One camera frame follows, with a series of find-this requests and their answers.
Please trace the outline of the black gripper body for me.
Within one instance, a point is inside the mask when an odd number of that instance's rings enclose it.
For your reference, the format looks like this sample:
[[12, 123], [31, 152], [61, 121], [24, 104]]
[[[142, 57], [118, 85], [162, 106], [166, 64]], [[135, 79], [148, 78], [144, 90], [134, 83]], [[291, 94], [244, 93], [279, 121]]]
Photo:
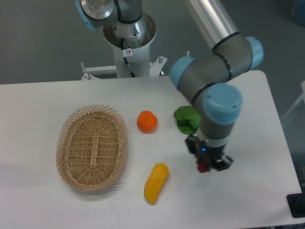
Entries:
[[196, 157], [196, 163], [205, 160], [209, 164], [209, 171], [214, 168], [214, 163], [216, 159], [220, 158], [221, 155], [224, 155], [225, 143], [217, 140], [216, 143], [209, 143], [207, 140], [202, 140], [197, 137], [197, 154], [194, 154]]

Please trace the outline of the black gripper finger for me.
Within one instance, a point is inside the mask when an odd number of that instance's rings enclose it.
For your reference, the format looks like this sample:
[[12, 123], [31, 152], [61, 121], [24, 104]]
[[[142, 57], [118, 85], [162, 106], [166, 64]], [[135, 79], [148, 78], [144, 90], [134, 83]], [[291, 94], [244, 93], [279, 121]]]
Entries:
[[233, 159], [227, 155], [221, 155], [220, 158], [216, 159], [214, 168], [217, 171], [223, 171], [228, 169], [233, 163]]
[[185, 143], [187, 145], [187, 148], [191, 154], [197, 154], [197, 137], [194, 135], [188, 135], [188, 137], [185, 140]]

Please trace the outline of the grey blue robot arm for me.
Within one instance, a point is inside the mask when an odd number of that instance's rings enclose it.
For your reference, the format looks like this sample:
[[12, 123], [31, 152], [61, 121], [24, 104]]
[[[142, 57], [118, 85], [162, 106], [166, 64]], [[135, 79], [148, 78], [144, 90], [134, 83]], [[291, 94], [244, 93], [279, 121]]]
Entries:
[[[186, 5], [213, 54], [203, 62], [184, 56], [169, 76], [201, 116], [197, 135], [185, 141], [199, 172], [222, 171], [233, 163], [224, 148], [242, 105], [240, 92], [228, 82], [257, 67], [264, 50], [256, 38], [240, 34], [220, 1], [188, 0]], [[89, 30], [103, 28], [118, 78], [150, 75], [149, 46], [156, 29], [140, 0], [77, 0], [75, 6]]]

